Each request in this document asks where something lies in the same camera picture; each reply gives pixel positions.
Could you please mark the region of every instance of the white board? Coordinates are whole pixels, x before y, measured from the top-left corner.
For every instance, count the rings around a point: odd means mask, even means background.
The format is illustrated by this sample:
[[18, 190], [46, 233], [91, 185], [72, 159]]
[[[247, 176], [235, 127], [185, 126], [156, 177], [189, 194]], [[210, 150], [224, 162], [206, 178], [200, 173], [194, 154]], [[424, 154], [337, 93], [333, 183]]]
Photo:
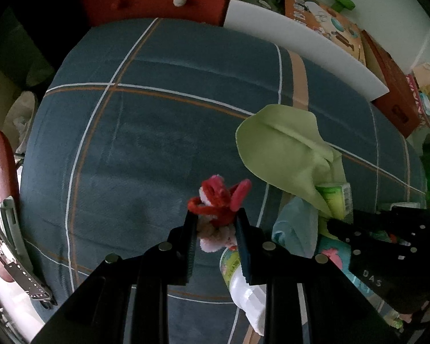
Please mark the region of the white board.
[[389, 91], [370, 70], [338, 45], [284, 15], [231, 0], [224, 27], [273, 42], [309, 59], [344, 81], [368, 101]]

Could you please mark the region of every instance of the white bottle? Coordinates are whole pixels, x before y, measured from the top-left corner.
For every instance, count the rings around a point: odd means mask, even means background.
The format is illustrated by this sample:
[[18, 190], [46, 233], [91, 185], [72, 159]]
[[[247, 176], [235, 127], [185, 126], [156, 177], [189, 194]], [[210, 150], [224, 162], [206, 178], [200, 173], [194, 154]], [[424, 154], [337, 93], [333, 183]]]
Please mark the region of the white bottle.
[[253, 330], [264, 336], [266, 285], [250, 286], [242, 275], [239, 253], [228, 248], [221, 255], [220, 271], [229, 289], [232, 301], [245, 312]]

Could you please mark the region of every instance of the bed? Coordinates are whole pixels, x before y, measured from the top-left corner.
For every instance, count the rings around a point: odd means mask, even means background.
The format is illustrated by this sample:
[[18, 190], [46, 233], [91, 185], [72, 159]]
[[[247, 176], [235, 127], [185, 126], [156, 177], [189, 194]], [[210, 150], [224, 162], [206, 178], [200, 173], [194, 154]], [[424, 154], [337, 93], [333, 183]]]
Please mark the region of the bed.
[[[307, 79], [308, 96], [298, 86]], [[65, 58], [35, 117], [21, 182], [21, 229], [59, 304], [115, 252], [140, 255], [180, 226], [200, 182], [249, 178], [252, 224], [271, 232], [282, 192], [255, 177], [235, 131], [265, 105], [302, 107], [343, 154], [358, 210], [425, 205], [413, 148], [373, 105], [309, 60], [222, 27], [131, 19], [91, 29]], [[242, 343], [248, 321], [197, 250], [191, 282], [169, 287], [171, 343]], [[36, 305], [43, 320], [55, 309]]]

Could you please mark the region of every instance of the green handle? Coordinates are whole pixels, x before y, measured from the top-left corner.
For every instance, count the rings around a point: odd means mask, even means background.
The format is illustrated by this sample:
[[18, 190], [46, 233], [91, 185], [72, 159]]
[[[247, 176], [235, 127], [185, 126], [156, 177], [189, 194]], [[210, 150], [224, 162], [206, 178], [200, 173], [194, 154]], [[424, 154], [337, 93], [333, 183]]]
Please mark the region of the green handle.
[[340, 13], [343, 9], [353, 10], [355, 8], [355, 3], [352, 0], [335, 0], [331, 8]]

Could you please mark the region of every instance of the green cloth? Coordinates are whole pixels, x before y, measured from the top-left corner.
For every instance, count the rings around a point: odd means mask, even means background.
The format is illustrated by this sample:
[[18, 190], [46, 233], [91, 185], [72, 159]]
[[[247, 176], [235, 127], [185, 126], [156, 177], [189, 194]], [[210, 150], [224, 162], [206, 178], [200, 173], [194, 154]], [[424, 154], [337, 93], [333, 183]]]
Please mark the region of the green cloth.
[[315, 185], [346, 182], [346, 177], [341, 153], [322, 139], [313, 113], [270, 104], [244, 120], [236, 144], [254, 175], [331, 216]]

